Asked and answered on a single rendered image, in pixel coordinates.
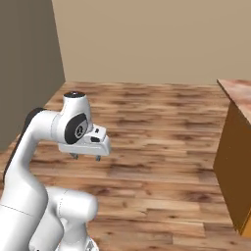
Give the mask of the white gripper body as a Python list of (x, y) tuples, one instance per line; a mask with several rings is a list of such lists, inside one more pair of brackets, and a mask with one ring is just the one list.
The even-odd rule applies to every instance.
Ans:
[(110, 138), (105, 136), (101, 142), (85, 143), (83, 139), (75, 144), (58, 144), (59, 150), (64, 153), (93, 155), (93, 156), (108, 156), (111, 152)]

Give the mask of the brown kitchen counter cabinet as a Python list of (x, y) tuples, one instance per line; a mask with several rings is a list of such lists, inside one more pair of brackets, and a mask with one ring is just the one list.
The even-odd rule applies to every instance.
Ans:
[(229, 105), (214, 172), (234, 229), (251, 238), (251, 80), (217, 83)]

